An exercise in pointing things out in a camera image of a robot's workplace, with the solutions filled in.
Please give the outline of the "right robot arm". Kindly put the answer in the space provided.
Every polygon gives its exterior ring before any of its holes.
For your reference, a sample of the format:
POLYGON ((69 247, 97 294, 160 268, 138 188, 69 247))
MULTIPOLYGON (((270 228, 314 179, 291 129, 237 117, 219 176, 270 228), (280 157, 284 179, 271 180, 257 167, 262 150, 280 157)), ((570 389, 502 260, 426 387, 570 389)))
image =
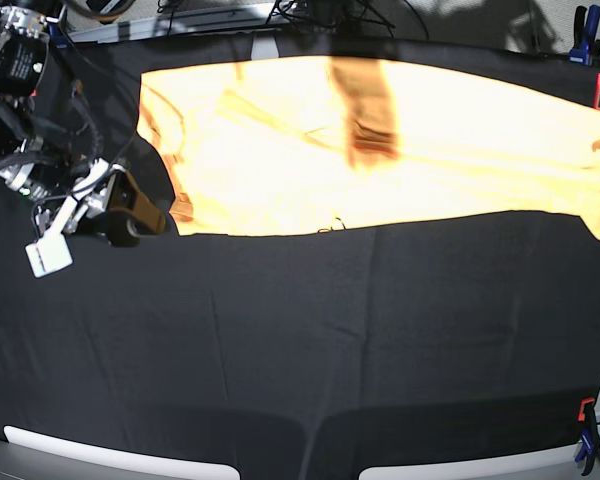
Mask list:
POLYGON ((121 156, 102 156, 104 130, 57 40, 68 10, 98 16, 75 1, 0 1, 0 178, 31 202, 37 240, 57 228, 62 235, 101 236, 113 246, 134 247, 162 234, 166 216, 121 156), (36 113, 34 96, 49 62, 68 82, 77 129, 36 113))

